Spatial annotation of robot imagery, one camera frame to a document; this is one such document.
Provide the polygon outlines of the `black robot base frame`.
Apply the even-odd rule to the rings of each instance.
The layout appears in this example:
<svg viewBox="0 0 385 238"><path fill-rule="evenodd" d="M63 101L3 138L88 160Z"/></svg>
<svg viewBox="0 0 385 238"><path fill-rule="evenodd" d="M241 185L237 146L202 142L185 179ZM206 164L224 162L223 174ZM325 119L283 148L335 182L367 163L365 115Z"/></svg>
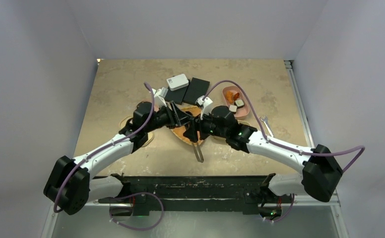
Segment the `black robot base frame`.
<svg viewBox="0 0 385 238"><path fill-rule="evenodd" d="M116 198L99 203L126 204L135 216L151 211L242 212L279 217L291 195L276 196L263 189L268 176L118 176L123 189Z"/></svg>

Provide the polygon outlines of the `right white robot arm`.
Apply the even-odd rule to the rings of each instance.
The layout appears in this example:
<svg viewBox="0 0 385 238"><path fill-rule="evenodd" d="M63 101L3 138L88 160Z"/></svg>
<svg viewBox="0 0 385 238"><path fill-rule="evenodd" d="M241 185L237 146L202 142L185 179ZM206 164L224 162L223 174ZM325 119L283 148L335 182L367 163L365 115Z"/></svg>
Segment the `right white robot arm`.
<svg viewBox="0 0 385 238"><path fill-rule="evenodd" d="M327 147L302 147L263 136L255 127L239 123L226 106L217 106L208 115L191 118L183 135L191 142L209 136L221 137L235 150L261 155L294 169L294 174L269 175L263 182L260 194L268 202L293 193L329 202L343 175Z"/></svg>

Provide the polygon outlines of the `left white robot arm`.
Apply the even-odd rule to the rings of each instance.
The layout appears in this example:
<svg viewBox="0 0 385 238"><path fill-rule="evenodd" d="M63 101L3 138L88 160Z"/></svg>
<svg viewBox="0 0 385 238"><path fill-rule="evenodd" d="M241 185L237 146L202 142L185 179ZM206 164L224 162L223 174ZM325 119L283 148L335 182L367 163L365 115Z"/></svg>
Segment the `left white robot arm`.
<svg viewBox="0 0 385 238"><path fill-rule="evenodd" d="M57 159L43 194L53 203L56 213L77 213L88 201L91 180L116 160L137 151L156 129L182 127L193 120L190 111L182 111L170 102L158 111L151 102L141 102L125 126L108 142L75 158Z"/></svg>

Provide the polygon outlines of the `woven bamboo basket tray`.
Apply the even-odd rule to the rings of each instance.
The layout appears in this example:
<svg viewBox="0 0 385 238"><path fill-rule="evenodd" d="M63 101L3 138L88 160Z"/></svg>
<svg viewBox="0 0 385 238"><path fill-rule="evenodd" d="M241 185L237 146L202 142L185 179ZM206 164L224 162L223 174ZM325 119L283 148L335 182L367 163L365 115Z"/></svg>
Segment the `woven bamboo basket tray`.
<svg viewBox="0 0 385 238"><path fill-rule="evenodd" d="M184 112L187 112L189 114L192 114L192 120L195 120L197 118L199 118L200 116L200 112L201 112L201 109L198 107L198 106L187 106L185 108L180 108L182 111ZM192 130L191 130L191 122L188 123L187 125L185 126L182 126L182 127L174 127L174 128L171 128L171 131L180 139L182 140L183 142L191 145L192 144L192 140L193 140L193 134L192 134ZM198 131L198 136L199 136L199 139L198 139L198 144L201 145L204 140L201 139L201 134L200 132Z"/></svg>

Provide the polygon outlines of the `fried chicken piece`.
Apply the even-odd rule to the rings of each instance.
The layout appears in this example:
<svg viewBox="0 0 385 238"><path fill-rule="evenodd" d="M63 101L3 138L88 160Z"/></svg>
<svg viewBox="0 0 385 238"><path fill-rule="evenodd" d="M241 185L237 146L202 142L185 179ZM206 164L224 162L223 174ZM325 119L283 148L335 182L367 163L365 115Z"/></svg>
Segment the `fried chicken piece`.
<svg viewBox="0 0 385 238"><path fill-rule="evenodd" d="M229 104L234 104L235 101L235 93L232 91L227 91L225 94L225 99Z"/></svg>

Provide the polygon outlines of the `black metal tongs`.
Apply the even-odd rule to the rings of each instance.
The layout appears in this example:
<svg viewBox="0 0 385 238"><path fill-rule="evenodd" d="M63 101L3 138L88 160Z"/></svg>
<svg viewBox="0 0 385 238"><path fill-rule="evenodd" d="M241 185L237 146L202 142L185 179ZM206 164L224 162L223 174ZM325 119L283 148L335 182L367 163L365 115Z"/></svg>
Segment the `black metal tongs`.
<svg viewBox="0 0 385 238"><path fill-rule="evenodd" d="M200 146L198 144L198 139L199 139L199 136L198 136L198 130L197 130L197 127L196 127L196 123L195 121L193 120L191 122L191 130L192 130L192 147L193 147L193 151L195 153L195 156L196 156L196 159L199 163L203 163L204 162L204 158L203 158L203 154L202 154L202 151L200 149Z"/></svg>

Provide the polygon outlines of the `black rice roll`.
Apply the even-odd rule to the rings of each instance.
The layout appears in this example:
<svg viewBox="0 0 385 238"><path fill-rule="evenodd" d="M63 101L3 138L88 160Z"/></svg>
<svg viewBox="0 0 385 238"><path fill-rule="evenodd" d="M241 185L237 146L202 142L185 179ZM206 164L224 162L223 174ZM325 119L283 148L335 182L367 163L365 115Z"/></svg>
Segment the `black rice roll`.
<svg viewBox="0 0 385 238"><path fill-rule="evenodd" d="M234 101L234 103L235 103L235 105L237 106L238 109L245 106L245 103L244 103L244 101L242 99L237 99L237 100Z"/></svg>

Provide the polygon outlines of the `small glazed meat strip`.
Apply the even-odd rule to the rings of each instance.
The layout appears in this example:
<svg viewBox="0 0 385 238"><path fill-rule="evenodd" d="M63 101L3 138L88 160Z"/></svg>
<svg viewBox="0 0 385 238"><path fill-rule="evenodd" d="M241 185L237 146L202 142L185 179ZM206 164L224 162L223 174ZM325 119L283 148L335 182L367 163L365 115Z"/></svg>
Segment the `small glazed meat strip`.
<svg viewBox="0 0 385 238"><path fill-rule="evenodd" d="M236 101L240 98L240 93L236 93L233 95L233 100Z"/></svg>

